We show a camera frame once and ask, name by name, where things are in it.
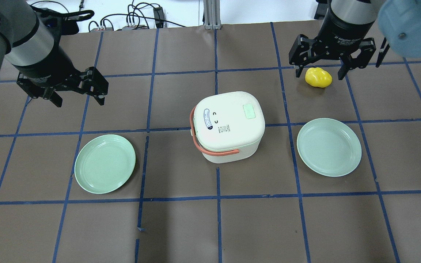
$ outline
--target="round plate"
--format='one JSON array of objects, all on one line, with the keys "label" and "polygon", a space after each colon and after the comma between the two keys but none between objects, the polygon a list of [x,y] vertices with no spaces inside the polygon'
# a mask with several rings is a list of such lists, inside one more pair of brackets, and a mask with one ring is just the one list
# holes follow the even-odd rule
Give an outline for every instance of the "round plate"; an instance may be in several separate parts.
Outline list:
[{"label": "round plate", "polygon": [[340,121],[320,118],[305,124],[297,138],[301,160],[318,174],[337,177],[351,173],[361,160],[356,134]]},{"label": "round plate", "polygon": [[93,194],[109,193],[131,176],[136,153],[131,143],[119,135],[102,135],[89,141],[76,158],[77,183]]}]

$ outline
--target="orange handle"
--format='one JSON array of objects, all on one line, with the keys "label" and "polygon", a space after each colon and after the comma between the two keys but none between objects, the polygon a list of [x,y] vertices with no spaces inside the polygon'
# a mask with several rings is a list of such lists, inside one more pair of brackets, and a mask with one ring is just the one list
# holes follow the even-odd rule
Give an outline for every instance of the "orange handle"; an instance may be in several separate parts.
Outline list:
[{"label": "orange handle", "polygon": [[194,141],[194,145],[196,146],[196,148],[201,153],[204,153],[204,154],[210,155],[210,156],[227,156],[227,155],[235,155],[236,153],[239,153],[238,149],[234,149],[232,151],[227,151],[227,152],[211,152],[211,151],[208,151],[208,150],[202,148],[202,146],[200,146],[199,143],[197,143],[196,132],[194,131],[193,116],[194,116],[194,110],[195,109],[196,109],[196,107],[193,108],[193,110],[191,111],[191,114],[189,115],[189,123],[191,125],[191,135],[193,136],[193,141]]}]

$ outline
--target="white container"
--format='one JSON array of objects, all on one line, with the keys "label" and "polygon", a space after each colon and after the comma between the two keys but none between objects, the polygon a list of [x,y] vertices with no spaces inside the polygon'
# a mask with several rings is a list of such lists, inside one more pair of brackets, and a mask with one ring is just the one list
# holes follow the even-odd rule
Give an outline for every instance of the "white container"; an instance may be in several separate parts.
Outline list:
[{"label": "white container", "polygon": [[259,102],[243,91],[201,100],[191,111],[189,122],[194,144],[212,163],[250,157],[266,127]]}]

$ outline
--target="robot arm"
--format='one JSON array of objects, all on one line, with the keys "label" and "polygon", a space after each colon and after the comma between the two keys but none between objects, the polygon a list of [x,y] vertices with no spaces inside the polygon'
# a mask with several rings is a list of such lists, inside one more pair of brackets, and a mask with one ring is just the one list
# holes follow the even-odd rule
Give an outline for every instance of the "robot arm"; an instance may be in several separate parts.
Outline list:
[{"label": "robot arm", "polygon": [[[298,35],[289,51],[289,63],[297,66],[296,77],[300,77],[306,65],[318,60],[341,60],[339,80],[349,70],[366,67],[376,44],[373,38],[364,37],[376,18],[386,37],[377,67],[389,44],[403,57],[421,57],[421,0],[331,0],[328,4],[318,35],[314,39]],[[352,53],[357,50],[360,53],[353,58]]]},{"label": "robot arm", "polygon": [[75,24],[72,17],[86,11],[70,13],[68,20],[65,14],[34,9],[43,12],[40,17],[24,0],[0,0],[0,67],[5,57],[20,71],[17,84],[32,98],[42,97],[61,107],[56,91],[72,90],[91,95],[103,105],[108,82],[95,67],[77,70],[59,46],[61,35],[66,34],[64,25]]}]

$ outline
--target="yellow object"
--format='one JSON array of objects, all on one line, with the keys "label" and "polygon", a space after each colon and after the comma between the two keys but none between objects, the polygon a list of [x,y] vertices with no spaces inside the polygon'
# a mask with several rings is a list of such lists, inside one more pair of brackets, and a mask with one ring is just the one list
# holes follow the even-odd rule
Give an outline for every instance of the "yellow object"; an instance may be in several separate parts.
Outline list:
[{"label": "yellow object", "polygon": [[310,67],[306,71],[304,80],[309,85],[318,88],[325,88],[332,83],[331,74],[320,67]]}]

